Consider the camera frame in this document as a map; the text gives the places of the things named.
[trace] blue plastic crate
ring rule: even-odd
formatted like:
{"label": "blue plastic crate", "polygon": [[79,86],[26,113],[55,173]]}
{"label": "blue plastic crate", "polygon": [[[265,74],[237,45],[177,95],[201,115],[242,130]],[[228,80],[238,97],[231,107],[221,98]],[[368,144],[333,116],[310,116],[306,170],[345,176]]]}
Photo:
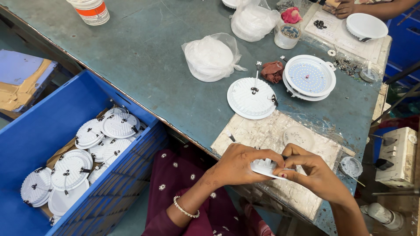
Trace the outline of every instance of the blue plastic crate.
{"label": "blue plastic crate", "polygon": [[[53,226],[23,203],[26,176],[104,108],[124,105],[148,127]],[[0,131],[0,235],[105,235],[148,186],[153,155],[167,145],[163,124],[87,70]]]}

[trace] woman's right hand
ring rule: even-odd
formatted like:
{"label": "woman's right hand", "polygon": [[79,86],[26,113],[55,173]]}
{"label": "woman's right hand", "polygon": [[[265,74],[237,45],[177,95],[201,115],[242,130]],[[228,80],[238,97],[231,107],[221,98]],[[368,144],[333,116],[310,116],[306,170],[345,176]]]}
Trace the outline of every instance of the woman's right hand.
{"label": "woman's right hand", "polygon": [[284,161],[285,168],[301,165],[306,176],[293,170],[277,170],[273,174],[296,182],[329,202],[344,204],[353,199],[347,187],[320,156],[291,143],[287,144],[282,155],[289,157]]}

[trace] plastic bag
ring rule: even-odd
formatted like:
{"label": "plastic bag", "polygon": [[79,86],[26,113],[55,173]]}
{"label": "plastic bag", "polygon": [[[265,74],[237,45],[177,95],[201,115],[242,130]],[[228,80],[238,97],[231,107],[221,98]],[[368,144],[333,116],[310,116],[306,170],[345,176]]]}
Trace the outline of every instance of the plastic bag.
{"label": "plastic bag", "polygon": [[229,77],[235,69],[247,71],[237,63],[241,59],[236,39],[227,33],[207,35],[181,46],[191,74],[204,82]]}
{"label": "plastic bag", "polygon": [[270,33],[280,19],[277,10],[271,10],[266,0],[243,0],[232,16],[233,33],[248,42],[261,40]]}

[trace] maroon clothing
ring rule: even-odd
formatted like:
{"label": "maroon clothing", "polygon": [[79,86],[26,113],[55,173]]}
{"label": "maroon clothing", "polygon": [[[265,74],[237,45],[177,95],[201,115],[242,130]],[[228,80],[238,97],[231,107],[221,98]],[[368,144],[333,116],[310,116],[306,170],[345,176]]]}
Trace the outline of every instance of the maroon clothing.
{"label": "maroon clothing", "polygon": [[166,209],[173,204],[175,196],[183,195],[207,170],[203,152],[192,144],[181,146],[177,153],[169,149],[155,155],[152,178],[150,180],[149,205],[147,209],[144,236],[246,236],[272,235],[269,227],[258,218],[257,212],[249,205],[246,215],[255,215],[255,223],[249,227],[261,225],[261,233],[248,232],[247,226],[235,209],[224,188],[217,189],[200,207],[200,216],[191,219],[185,228],[176,226],[166,214]]}

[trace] person's arm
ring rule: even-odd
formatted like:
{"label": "person's arm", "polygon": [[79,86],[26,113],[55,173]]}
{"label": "person's arm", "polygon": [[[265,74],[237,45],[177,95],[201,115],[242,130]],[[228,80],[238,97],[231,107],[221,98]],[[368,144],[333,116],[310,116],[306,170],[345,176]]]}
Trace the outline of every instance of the person's arm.
{"label": "person's arm", "polygon": [[[249,165],[256,159],[265,158],[270,158],[280,166],[284,166],[283,157],[273,150],[258,150],[242,144],[231,144],[216,165],[208,169],[192,188],[177,199],[178,205],[187,213],[196,215],[197,210],[210,194],[224,185],[250,184],[270,180],[271,177],[253,172]],[[181,228],[187,226],[192,219],[174,204],[166,210],[166,213],[170,220]]]}
{"label": "person's arm", "polygon": [[354,0],[336,0],[341,2],[333,14],[338,18],[346,18],[353,13],[365,13],[381,20],[389,20],[410,9],[420,0],[394,0],[390,3],[355,4]]}
{"label": "person's arm", "polygon": [[273,174],[287,178],[329,201],[339,236],[369,236],[362,213],[347,187],[318,155],[288,144],[283,155],[289,156],[285,168],[301,165],[306,175],[293,170],[276,170]]}

